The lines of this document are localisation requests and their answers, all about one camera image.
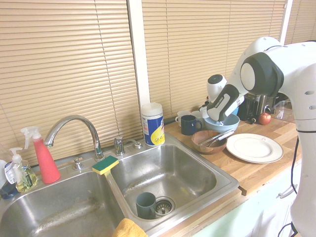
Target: red apple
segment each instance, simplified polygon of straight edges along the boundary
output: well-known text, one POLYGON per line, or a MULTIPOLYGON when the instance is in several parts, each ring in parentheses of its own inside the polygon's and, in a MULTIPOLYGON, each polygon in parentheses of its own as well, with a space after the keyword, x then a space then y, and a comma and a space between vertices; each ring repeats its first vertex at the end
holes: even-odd
POLYGON ((259 123, 262 125, 267 125, 269 122, 271 122, 271 115, 268 113, 262 113, 259 115, 259 123))

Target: stainless steel sink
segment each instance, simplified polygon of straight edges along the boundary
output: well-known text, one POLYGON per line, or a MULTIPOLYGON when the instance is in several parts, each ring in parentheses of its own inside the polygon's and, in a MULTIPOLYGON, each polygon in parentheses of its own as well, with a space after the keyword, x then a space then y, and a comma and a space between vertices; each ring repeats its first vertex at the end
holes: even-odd
POLYGON ((149 236, 158 236, 236 189, 238 181, 166 134, 159 147, 145 146, 123 156, 108 175, 128 217, 149 236), (137 217, 136 198, 151 192, 174 206, 154 220, 137 217))
POLYGON ((215 188, 215 174, 176 146, 162 145, 122 159, 112 175, 137 215, 135 200, 143 192, 168 197, 177 208, 215 188))
POLYGON ((124 218, 105 176, 94 172, 2 200, 0 208, 1 237, 110 237, 124 218))
POLYGON ((126 146, 107 176, 92 171, 94 152, 81 154, 84 169, 60 169, 56 183, 42 182, 25 194, 0 200, 1 237, 110 237, 124 218, 156 237, 238 187, 238 181, 189 147, 166 134, 159 147, 126 146), (154 220, 137 217, 142 192, 172 205, 154 220))

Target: faucet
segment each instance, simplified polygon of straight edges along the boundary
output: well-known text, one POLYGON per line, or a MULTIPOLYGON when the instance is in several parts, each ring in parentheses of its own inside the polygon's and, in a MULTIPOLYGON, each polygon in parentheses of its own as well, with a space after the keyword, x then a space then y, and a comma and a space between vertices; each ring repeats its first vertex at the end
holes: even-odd
MULTIPOLYGON (((134 143, 133 148, 135 149, 140 149, 143 147, 143 145, 140 142, 137 142, 134 139, 127 139, 125 141, 125 144, 127 144, 128 142, 133 142, 134 143)), ((121 156, 125 153, 124 142, 123 142, 122 137, 117 136, 116 138, 114 138, 114 147, 115 147, 115 155, 121 156)))
POLYGON ((59 130, 69 121, 72 120, 80 120, 82 121, 90 130, 91 135, 92 135, 92 139, 93 139, 93 146, 94 146, 94 150, 95 150, 95 154, 96 154, 96 161, 101 161, 104 159, 104 155, 102 153, 102 149, 101 149, 101 144, 100 144, 100 140, 99 140, 99 136, 97 133, 97 130, 95 129, 95 127, 93 126, 93 124, 86 119, 83 116, 79 116, 79 115, 71 115, 71 116, 67 116, 62 118, 61 120, 59 120, 57 123, 55 123, 53 125, 53 127, 50 129, 50 131, 48 132, 48 135, 45 138, 44 144, 47 147, 52 147, 54 145, 54 138, 57 135, 57 133, 59 132, 59 130))

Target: white cabinet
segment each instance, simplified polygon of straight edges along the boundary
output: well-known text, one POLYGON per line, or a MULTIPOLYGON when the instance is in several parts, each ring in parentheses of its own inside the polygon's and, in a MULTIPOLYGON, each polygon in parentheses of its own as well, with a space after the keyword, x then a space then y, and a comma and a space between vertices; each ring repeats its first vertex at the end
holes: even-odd
MULTIPOLYGON (((300 172, 298 165, 294 169, 294 184, 298 184, 300 172)), ((281 228, 291 222, 290 208, 296 194, 278 197, 290 187, 290 177, 291 172, 286 173, 194 237, 277 237, 281 228)), ((287 226, 280 236, 289 237, 290 230, 287 226)))

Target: venetian blinds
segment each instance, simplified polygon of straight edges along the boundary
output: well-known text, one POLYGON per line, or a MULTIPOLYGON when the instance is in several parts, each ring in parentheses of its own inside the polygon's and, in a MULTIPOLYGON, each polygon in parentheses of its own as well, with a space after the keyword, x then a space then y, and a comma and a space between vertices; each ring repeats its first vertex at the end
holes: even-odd
POLYGON ((207 79, 228 78, 255 39, 278 39, 284 2, 143 0, 150 98, 164 117, 201 106, 207 79))
MULTIPOLYGON (((25 126, 88 118, 101 145, 142 136, 125 0, 7 0, 0 3, 0 142, 24 147, 25 126)), ((54 159, 93 150, 81 121, 66 124, 54 159)), ((37 163, 31 145, 22 157, 37 163)))
POLYGON ((285 44, 316 40, 316 1, 293 0, 285 44))

